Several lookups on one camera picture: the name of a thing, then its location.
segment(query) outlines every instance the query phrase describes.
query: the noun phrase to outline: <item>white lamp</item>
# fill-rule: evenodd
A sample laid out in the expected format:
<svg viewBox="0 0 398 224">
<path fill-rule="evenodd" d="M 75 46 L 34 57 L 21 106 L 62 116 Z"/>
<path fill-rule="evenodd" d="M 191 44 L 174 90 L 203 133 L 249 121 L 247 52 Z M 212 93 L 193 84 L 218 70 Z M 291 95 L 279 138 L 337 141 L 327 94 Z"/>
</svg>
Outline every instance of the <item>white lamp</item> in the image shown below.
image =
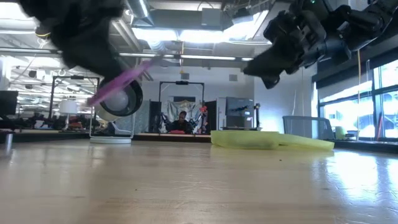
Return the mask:
<svg viewBox="0 0 398 224">
<path fill-rule="evenodd" d="M 77 114 L 77 103 L 73 100 L 62 100 L 60 103 L 59 113 L 67 114 L 67 120 L 65 121 L 64 130 L 68 129 L 69 126 L 69 115 Z"/>
</svg>

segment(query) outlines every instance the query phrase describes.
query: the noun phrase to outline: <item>fluorescent light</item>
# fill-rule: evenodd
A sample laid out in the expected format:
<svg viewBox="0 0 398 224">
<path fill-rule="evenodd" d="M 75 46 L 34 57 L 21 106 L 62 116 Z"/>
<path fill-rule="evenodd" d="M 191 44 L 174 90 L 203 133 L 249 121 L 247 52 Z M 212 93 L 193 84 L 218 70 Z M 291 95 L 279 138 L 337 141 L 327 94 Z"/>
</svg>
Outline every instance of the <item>fluorescent light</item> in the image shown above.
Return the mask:
<svg viewBox="0 0 398 224">
<path fill-rule="evenodd" d="M 18 3 L 0 2 L 0 19 L 32 20 Z"/>
<path fill-rule="evenodd" d="M 253 26 L 253 21 L 241 22 L 231 26 L 230 28 L 224 30 L 223 35 L 226 40 L 229 39 L 245 39 L 247 32 L 251 30 Z"/>
<path fill-rule="evenodd" d="M 204 56 L 204 55 L 181 55 L 182 59 L 208 59 L 208 60 L 236 60 L 235 57 Z"/>
<path fill-rule="evenodd" d="M 138 39 L 146 41 L 177 40 L 177 34 L 170 29 L 140 29 L 132 28 Z"/>
<path fill-rule="evenodd" d="M 144 58 L 152 58 L 155 57 L 157 54 L 140 54 L 140 53 L 120 53 L 120 56 L 134 56 L 134 57 L 144 57 Z"/>
<path fill-rule="evenodd" d="M 47 106 L 45 106 L 45 105 L 41 105 L 41 104 L 34 104 L 34 105 L 22 105 L 23 107 L 43 107 L 43 108 L 46 108 Z"/>
<path fill-rule="evenodd" d="M 224 41 L 222 31 L 184 30 L 180 40 L 192 43 L 220 43 Z"/>
</svg>

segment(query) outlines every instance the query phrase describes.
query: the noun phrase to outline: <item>person sitting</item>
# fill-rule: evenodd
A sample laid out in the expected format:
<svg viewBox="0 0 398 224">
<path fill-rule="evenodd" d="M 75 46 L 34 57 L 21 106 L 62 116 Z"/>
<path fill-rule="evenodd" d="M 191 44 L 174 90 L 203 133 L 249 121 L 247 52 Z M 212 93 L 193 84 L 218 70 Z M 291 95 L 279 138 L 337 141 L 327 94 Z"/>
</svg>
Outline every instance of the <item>person sitting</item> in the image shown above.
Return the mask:
<svg viewBox="0 0 398 224">
<path fill-rule="evenodd" d="M 178 116 L 178 120 L 174 121 L 171 124 L 170 130 L 171 131 L 183 131 L 185 134 L 192 133 L 191 124 L 185 120 L 187 116 L 187 112 L 181 111 L 180 115 Z"/>
</svg>

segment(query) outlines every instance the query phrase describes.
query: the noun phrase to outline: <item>ceiling duct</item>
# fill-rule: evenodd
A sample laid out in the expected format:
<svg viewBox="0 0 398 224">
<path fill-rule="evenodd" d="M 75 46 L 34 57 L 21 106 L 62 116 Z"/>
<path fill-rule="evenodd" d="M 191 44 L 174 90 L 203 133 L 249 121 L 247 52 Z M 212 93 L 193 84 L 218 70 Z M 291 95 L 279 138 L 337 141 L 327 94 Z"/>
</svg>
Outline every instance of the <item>ceiling duct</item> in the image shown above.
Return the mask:
<svg viewBox="0 0 398 224">
<path fill-rule="evenodd" d="M 202 11 L 163 10 L 150 12 L 154 26 L 158 29 L 175 30 L 225 30 L 233 25 L 232 19 L 219 9 Z M 135 28 L 148 28 L 142 21 L 133 21 Z"/>
<path fill-rule="evenodd" d="M 165 53 L 166 51 L 166 46 L 164 45 L 164 42 L 161 40 L 148 40 L 148 45 L 151 50 L 157 53 Z"/>
<path fill-rule="evenodd" d="M 149 4 L 146 0 L 126 0 L 126 4 L 134 18 L 140 19 L 150 26 L 154 25 L 150 16 Z"/>
</svg>

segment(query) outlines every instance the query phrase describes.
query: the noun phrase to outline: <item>yellow foam pad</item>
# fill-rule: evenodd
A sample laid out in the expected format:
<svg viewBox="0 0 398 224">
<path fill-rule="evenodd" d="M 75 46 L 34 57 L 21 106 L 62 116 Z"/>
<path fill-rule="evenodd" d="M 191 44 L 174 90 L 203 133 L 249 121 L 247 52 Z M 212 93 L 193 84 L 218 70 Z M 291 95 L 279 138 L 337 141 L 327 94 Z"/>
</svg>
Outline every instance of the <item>yellow foam pad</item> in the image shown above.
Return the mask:
<svg viewBox="0 0 398 224">
<path fill-rule="evenodd" d="M 330 151 L 335 146 L 333 142 L 267 131 L 212 131 L 211 143 L 235 149 L 278 149 L 281 146 Z"/>
</svg>

